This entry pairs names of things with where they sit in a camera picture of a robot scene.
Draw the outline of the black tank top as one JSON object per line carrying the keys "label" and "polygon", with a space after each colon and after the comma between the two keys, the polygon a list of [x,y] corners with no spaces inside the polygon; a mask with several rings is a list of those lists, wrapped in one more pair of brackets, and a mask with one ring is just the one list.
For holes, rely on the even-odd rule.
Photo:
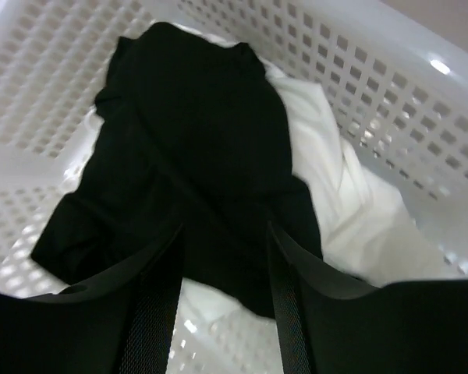
{"label": "black tank top", "polygon": [[285,106],[251,47],[155,23],[119,39],[94,103],[94,152],[32,259],[74,284],[182,226],[185,277],[273,318],[268,223],[315,254],[321,237]]}

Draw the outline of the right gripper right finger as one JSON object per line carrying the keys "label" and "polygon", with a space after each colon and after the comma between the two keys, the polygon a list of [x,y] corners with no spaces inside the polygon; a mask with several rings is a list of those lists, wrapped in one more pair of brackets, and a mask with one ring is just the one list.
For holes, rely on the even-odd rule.
{"label": "right gripper right finger", "polygon": [[468,280],[373,287],[268,227],[286,373],[468,373]]}

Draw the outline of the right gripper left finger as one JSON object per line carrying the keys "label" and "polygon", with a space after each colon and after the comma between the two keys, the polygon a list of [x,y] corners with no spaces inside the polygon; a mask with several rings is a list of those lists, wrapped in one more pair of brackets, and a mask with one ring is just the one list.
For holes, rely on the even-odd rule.
{"label": "right gripper left finger", "polygon": [[59,294],[0,294],[0,373],[163,373],[183,278],[183,233]]}

